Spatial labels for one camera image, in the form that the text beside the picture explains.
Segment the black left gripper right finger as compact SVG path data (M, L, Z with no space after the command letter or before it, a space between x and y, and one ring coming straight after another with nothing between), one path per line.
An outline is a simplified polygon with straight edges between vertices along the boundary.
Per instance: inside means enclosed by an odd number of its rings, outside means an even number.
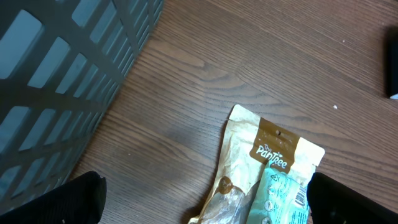
M316 172L307 200L314 224L397 224L397 214L349 187Z

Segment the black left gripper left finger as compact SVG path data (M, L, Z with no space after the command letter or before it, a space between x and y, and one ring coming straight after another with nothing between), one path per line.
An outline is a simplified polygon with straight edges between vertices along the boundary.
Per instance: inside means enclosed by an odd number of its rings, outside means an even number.
M1 224L99 223L106 203L106 179L83 175L1 215Z

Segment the teal snack bar wrapper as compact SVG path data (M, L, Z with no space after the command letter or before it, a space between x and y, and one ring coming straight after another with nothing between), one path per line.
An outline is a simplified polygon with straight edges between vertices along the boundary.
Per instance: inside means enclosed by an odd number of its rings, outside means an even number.
M247 224L307 224L307 188L266 165Z

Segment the brown Pantree snack pouch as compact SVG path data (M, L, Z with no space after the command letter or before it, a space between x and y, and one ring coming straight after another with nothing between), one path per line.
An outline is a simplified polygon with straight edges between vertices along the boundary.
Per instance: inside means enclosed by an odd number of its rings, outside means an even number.
M246 223L265 166L308 188L325 151L235 105L226 123L215 181L190 223Z

